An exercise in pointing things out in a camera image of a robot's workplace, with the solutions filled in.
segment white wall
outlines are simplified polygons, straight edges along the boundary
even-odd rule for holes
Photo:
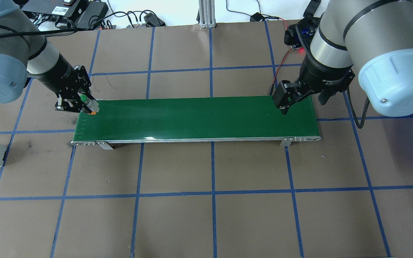
[[[196,23],[199,9],[198,0],[102,0],[111,4],[114,11],[145,10],[154,11],[168,26],[190,25]],[[279,16],[283,19],[301,19],[310,0],[259,0],[262,13]],[[322,0],[315,16],[324,12],[329,0]],[[242,11],[250,15],[259,11],[256,0],[228,0],[231,10]],[[236,23],[249,22],[249,17],[243,14],[231,13],[226,10],[225,0],[215,0],[216,22]],[[118,28],[129,25],[126,17],[110,17],[109,20]],[[41,30],[52,29],[51,24],[42,24]]]

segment brown floor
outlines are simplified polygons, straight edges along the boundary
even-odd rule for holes
[[[193,25],[51,41],[72,65],[93,67],[96,98],[266,95],[288,49],[284,30],[271,21],[218,24],[211,35]],[[296,79],[304,55],[291,53],[279,80]],[[352,94],[360,109],[357,80]],[[77,114],[53,111],[55,102],[34,80],[0,105],[0,142],[10,145],[0,257],[413,258],[412,117],[370,108],[357,130],[338,94],[316,104],[320,142],[108,151],[73,148]]]

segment cable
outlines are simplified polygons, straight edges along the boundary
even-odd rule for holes
[[[353,109],[353,105],[351,104],[350,87],[347,89],[347,100],[351,109],[351,113],[353,114],[355,124],[358,127],[358,129],[361,129],[364,126],[364,122],[366,121],[366,113],[370,103],[369,98],[366,98],[366,102],[364,103],[364,108],[362,109],[361,122],[358,121],[358,117],[356,116],[355,110]]]
[[[261,13],[261,3],[259,3],[259,0],[256,0],[257,6],[259,6],[259,13]]]
[[[277,80],[278,72],[280,71],[280,67],[281,67],[281,66],[283,65],[283,63],[285,62],[285,60],[286,60],[286,58],[288,57],[288,54],[291,52],[291,50],[292,50],[292,48],[290,48],[290,49],[288,50],[288,52],[286,52],[286,54],[283,56],[283,59],[281,60],[280,65],[278,66],[277,72],[275,73],[275,76],[274,76],[274,80],[272,81],[272,87],[270,88],[269,95],[272,95],[272,94],[274,93],[274,84],[275,84],[275,81]]]
[[[58,18],[57,18],[57,20],[55,21],[55,23],[54,23],[54,26],[56,27],[56,28],[59,28],[59,26],[58,26],[58,24],[60,23],[60,21],[63,19],[63,16],[59,16]]]
[[[105,16],[105,17],[103,17],[103,18],[101,18],[101,19],[99,19],[99,20],[93,20],[92,21],[92,18],[93,17],[98,17],[97,15],[93,15],[93,16],[91,16],[90,17],[90,19],[89,19],[89,25],[90,25],[90,23],[91,22],[95,22],[95,23],[93,23],[92,25],[90,25],[90,27],[88,27],[86,30],[90,30],[90,29],[92,29],[97,23],[101,23],[102,21],[104,21],[105,19],[107,19],[107,18],[109,18],[109,17],[111,17],[111,16],[113,16],[113,15],[115,15],[115,14],[117,14],[117,13],[123,13],[123,14],[125,14],[125,15],[122,15],[122,16],[117,16],[117,17],[124,17],[124,16],[127,16],[127,18],[128,18],[128,21],[130,22],[130,24],[132,25],[132,27],[134,28],[135,26],[133,25],[133,22],[132,22],[132,20],[131,20],[131,18],[130,18],[130,16],[128,15],[128,13],[126,13],[126,12],[123,12],[123,11],[117,11],[117,12],[115,12],[115,13],[111,13],[110,15],[107,15],[107,16]]]
[[[241,11],[236,11],[236,10],[229,10],[227,0],[226,0],[226,10],[228,10],[231,13],[241,13],[241,14],[244,14],[244,15],[247,15],[247,16],[251,17],[251,15],[249,15],[248,13],[242,13]]]
[[[47,30],[47,31],[27,31],[27,32],[16,32],[16,33],[4,33],[0,34],[0,39],[18,37],[18,36],[36,36],[36,35],[49,35],[49,34],[59,34],[64,32],[73,32],[76,33],[78,29],[69,28],[69,29],[59,29],[59,30]]]
[[[136,23],[138,23],[138,18],[136,17],[136,13],[135,13],[136,11],[131,11],[131,10],[129,10],[128,12],[127,12],[127,15],[128,14],[130,14],[130,13],[133,13],[133,15],[135,16],[135,21],[136,21]]]
[[[266,19],[282,20],[285,23],[286,30],[288,29],[288,23],[286,23],[285,19],[283,19],[281,17],[278,17],[278,16],[271,16],[271,15],[268,15],[268,14],[261,14],[261,15],[263,15],[263,16],[266,15],[267,16],[267,17],[265,17]]]

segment electronic device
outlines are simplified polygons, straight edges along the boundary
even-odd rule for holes
[[[65,0],[30,0],[22,8],[22,11],[30,19],[36,19],[39,15],[49,17],[47,21],[66,23],[68,20],[76,21],[80,14],[87,8],[87,0],[72,0],[71,5],[64,5]]]
[[[104,18],[106,13],[108,13],[108,5],[105,2],[91,1],[85,12],[77,20],[76,27],[86,30],[96,23],[97,20]],[[95,29],[97,26],[100,26],[100,24],[98,23],[90,29]]]

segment metal bracket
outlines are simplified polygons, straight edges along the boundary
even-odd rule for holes
[[[113,147],[111,147],[108,142],[71,142],[72,145],[74,146],[78,146],[78,145],[82,145],[82,146],[94,146],[94,145],[98,145],[100,146],[103,150],[114,150]]]
[[[216,28],[214,0],[199,0],[200,28]]]
[[[111,147],[108,142],[96,142],[98,146],[100,146],[103,150],[114,150],[113,147]]]
[[[288,147],[292,142],[318,142],[320,139],[321,137],[289,137],[284,138],[281,141],[280,146]]]

